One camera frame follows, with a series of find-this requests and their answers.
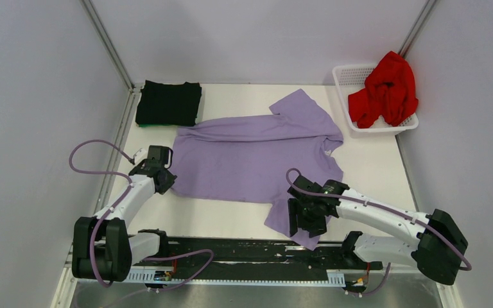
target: gray floor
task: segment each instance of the gray floor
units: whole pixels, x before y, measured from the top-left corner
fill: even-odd
[[[382,275],[372,274],[370,288],[376,287]],[[104,289],[97,283],[78,286],[78,307],[103,307],[131,292],[140,284],[115,284]],[[393,274],[376,295],[364,298],[345,296],[332,287],[253,287],[253,286],[184,286],[169,293],[141,293],[113,305],[129,307],[172,308],[367,308],[367,307],[441,307],[437,287],[422,275]]]

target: t-shirt sleeve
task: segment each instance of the t-shirt sleeve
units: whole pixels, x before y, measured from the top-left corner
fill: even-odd
[[[329,114],[320,108],[316,101],[311,99],[305,91],[299,89],[280,99],[269,107],[275,115],[280,114],[293,122],[298,123],[327,123],[333,124]]]

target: gray wall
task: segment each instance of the gray wall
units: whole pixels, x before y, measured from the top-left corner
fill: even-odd
[[[426,0],[93,0],[134,82],[332,84],[397,51]]]
[[[101,180],[72,148],[110,139],[127,90],[78,0],[0,1],[0,307],[47,307]],[[101,169],[93,146],[78,165]]]
[[[465,306],[493,307],[493,1],[441,1],[408,60],[420,126],[400,141],[415,195],[423,210],[450,212],[469,240]]]
[[[369,281],[378,285],[382,273],[371,273]],[[97,283],[82,283],[78,307],[104,307],[138,291],[139,284],[115,284],[104,289]],[[422,274],[390,275],[384,291],[361,300],[333,287],[268,287],[189,285],[163,296],[143,292],[112,305],[113,308],[443,308],[435,282]]]

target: metal pole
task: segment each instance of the metal pole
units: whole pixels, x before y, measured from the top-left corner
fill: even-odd
[[[419,16],[417,17],[417,20],[413,23],[413,26],[411,27],[411,30],[409,31],[409,34],[407,34],[407,37],[405,38],[405,41],[403,42],[403,45],[401,46],[398,54],[401,55],[403,58],[407,57],[407,54],[409,53],[409,50],[413,46],[413,43],[417,39],[417,37],[420,34],[420,31],[422,30],[422,27],[428,20],[428,17],[430,16],[431,12],[433,11],[435,5],[439,2],[439,0],[427,0],[426,3],[424,3],[424,7],[422,7],[422,10],[419,13]]]
[[[86,10],[86,14],[88,14],[88,17],[92,21],[97,34],[99,35],[99,38],[103,42],[103,45],[105,46],[105,49],[107,50],[107,53],[112,60],[112,63],[114,63],[114,66],[118,70],[118,73],[122,80],[124,81],[126,87],[129,89],[130,92],[133,91],[134,85],[131,77],[129,76],[124,64],[120,60],[120,57],[118,56],[118,52],[116,52],[116,48],[114,48],[114,45],[112,44],[112,41],[110,40],[110,37],[108,36],[108,33],[103,26],[103,22],[99,18],[99,15],[97,14],[97,10],[95,9],[95,6],[93,5],[91,0],[80,0],[80,3],[84,6]]]

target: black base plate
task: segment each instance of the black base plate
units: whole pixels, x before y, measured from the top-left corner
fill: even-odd
[[[169,254],[181,255],[211,249],[214,259],[196,278],[225,280],[327,280],[326,270],[365,270],[367,263],[345,251],[341,242],[319,242],[307,250],[292,241],[256,239],[208,239],[169,237]],[[173,278],[186,279],[205,262],[206,253],[178,260]],[[153,265],[142,262],[139,265]],[[159,263],[171,266],[171,262]],[[380,262],[372,262],[371,270],[381,270]]]

